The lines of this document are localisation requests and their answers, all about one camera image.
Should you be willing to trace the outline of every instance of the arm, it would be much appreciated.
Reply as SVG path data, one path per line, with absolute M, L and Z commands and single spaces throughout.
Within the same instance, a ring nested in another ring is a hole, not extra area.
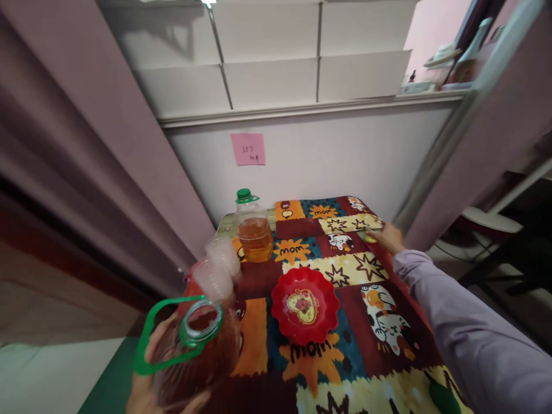
M 406 250 L 402 236 L 389 250 L 395 273 L 425 310 L 441 356 L 473 411 L 552 412 L 552 358 L 426 254 Z

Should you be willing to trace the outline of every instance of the colorful tablecloth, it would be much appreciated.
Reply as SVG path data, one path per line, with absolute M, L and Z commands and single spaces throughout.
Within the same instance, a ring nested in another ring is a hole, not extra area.
M 236 288 L 238 299 L 270 296 L 278 278 L 294 267 L 318 270 L 336 288 L 389 278 L 388 271 L 372 251 L 379 245 L 367 244 L 356 232 L 289 240 L 278 240 L 273 233 L 274 252 L 264 263 L 248 262 L 237 237 L 232 243 L 244 275 Z
M 324 343 L 291 344 L 272 300 L 237 303 L 242 343 L 204 413 L 470 413 L 433 335 L 390 281 L 336 289 L 339 325 Z M 435 381 L 439 388 L 430 387 Z
M 279 239 L 320 236 L 381 228 L 381 219 L 359 198 L 286 200 L 275 204 Z

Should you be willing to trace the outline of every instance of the plate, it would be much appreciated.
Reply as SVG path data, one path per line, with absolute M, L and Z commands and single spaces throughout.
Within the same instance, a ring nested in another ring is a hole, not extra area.
M 280 332 L 305 346 L 322 343 L 338 326 L 339 300 L 332 283 L 308 267 L 290 269 L 272 290 L 272 316 Z

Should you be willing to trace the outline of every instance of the pink sticky note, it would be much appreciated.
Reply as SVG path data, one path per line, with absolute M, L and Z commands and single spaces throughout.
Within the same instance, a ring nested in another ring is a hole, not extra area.
M 237 165 L 265 165 L 265 141 L 259 133 L 230 134 Z

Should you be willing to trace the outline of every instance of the curtain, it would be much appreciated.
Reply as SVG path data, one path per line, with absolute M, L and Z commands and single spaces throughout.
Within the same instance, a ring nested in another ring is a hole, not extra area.
M 93 0 L 0 0 L 0 175 L 164 296 L 213 224 Z
M 512 16 L 474 90 L 440 134 L 397 220 L 427 250 L 552 127 L 552 4 Z

